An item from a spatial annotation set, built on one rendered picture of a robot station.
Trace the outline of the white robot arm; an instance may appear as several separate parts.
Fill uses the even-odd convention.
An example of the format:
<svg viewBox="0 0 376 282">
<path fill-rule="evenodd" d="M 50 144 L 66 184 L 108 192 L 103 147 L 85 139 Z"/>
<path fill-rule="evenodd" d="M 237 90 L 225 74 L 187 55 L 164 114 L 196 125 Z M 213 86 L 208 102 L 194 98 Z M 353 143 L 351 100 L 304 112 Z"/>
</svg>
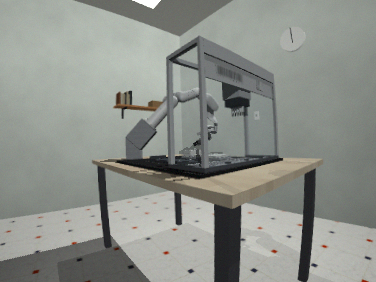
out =
<svg viewBox="0 0 376 282">
<path fill-rule="evenodd" d="M 163 98 L 163 101 L 164 102 L 160 105 L 160 107 L 149 118 L 147 118 L 148 122 L 145 120 L 154 129 L 167 116 L 166 96 Z"/>
</svg>

